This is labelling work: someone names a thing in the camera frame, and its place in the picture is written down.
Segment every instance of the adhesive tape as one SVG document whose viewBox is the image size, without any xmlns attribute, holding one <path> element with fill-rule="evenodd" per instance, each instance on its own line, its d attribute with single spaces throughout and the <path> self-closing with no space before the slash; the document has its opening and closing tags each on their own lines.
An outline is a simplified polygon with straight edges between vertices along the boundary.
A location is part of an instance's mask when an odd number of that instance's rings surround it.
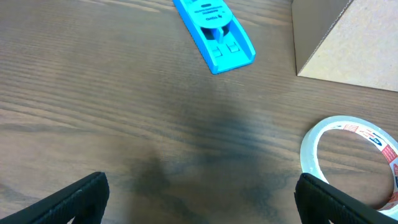
<svg viewBox="0 0 398 224">
<path fill-rule="evenodd" d="M 304 137 L 300 149 L 300 161 L 303 172 L 329 182 L 323 175 L 318 163 L 318 142 L 321 135 L 328 130 L 340 129 L 359 134 L 373 143 L 387 159 L 394 178 L 394 192 L 390 201 L 379 212 L 398 220 L 398 143 L 389 134 L 376 125 L 363 119 L 351 116 L 332 116 L 315 125 Z"/>
</svg>

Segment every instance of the wood grain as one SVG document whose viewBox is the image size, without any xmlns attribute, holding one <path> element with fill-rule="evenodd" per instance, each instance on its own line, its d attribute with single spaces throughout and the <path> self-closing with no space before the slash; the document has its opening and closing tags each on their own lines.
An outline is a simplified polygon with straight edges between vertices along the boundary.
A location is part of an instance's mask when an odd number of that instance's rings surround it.
<svg viewBox="0 0 398 224">
<path fill-rule="evenodd" d="M 290 1 L 227 4 L 257 51 L 213 76 L 172 1 L 0 1 L 0 217 L 96 171 L 103 223 L 300 223 L 304 134 L 347 114 L 398 138 L 398 93 L 295 76 Z M 330 182 L 373 207 L 387 162 L 326 133 Z"/>
</svg>

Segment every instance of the blue tool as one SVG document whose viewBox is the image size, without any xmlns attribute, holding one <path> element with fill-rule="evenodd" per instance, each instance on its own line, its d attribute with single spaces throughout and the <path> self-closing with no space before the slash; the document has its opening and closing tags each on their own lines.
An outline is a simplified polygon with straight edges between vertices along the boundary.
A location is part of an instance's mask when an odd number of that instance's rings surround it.
<svg viewBox="0 0 398 224">
<path fill-rule="evenodd" d="M 213 74 L 253 63 L 256 51 L 222 0 L 173 0 Z"/>
</svg>

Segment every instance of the black plastic part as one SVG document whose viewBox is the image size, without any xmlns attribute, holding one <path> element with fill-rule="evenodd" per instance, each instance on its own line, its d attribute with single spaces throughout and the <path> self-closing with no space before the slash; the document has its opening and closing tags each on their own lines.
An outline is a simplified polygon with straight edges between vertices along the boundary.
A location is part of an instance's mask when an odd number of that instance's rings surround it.
<svg viewBox="0 0 398 224">
<path fill-rule="evenodd" d="M 109 198 L 105 173 L 95 172 L 0 220 L 0 224 L 100 224 Z"/>
<path fill-rule="evenodd" d="M 303 224 L 398 223 L 311 174 L 300 176 L 294 196 Z"/>
</svg>

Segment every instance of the box side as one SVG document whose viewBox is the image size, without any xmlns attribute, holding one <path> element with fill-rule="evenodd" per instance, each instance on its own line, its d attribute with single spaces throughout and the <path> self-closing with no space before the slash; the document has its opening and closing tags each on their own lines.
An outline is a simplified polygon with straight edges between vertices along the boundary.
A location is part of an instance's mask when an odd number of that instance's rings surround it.
<svg viewBox="0 0 398 224">
<path fill-rule="evenodd" d="M 296 69 L 299 72 L 314 53 L 349 0 L 294 0 L 292 17 Z"/>
<path fill-rule="evenodd" d="M 355 0 L 300 76 L 398 91 L 398 1 Z"/>
</svg>

